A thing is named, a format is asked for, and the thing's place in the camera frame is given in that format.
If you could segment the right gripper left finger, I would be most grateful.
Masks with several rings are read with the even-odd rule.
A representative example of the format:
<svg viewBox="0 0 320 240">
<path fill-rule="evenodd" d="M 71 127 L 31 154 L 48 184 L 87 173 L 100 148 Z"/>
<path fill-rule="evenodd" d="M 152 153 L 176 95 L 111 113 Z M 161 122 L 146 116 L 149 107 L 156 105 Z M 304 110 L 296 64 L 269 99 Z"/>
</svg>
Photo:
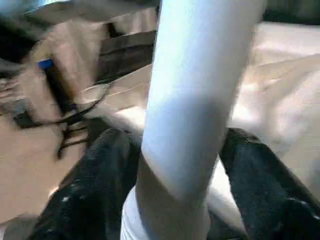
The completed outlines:
<svg viewBox="0 0 320 240">
<path fill-rule="evenodd" d="M 136 183 L 139 157 L 127 132 L 104 131 L 50 197 L 32 239 L 120 239 L 122 208 Z"/>
</svg>

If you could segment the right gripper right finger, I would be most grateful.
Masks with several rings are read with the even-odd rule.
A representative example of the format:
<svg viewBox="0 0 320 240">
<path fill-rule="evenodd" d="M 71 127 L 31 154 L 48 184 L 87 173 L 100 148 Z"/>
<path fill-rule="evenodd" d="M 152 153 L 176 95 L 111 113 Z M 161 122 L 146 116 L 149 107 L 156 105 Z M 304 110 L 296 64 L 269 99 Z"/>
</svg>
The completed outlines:
<svg viewBox="0 0 320 240">
<path fill-rule="evenodd" d="M 320 203 L 258 137 L 229 128 L 219 152 L 250 240 L 318 240 Z"/>
</svg>

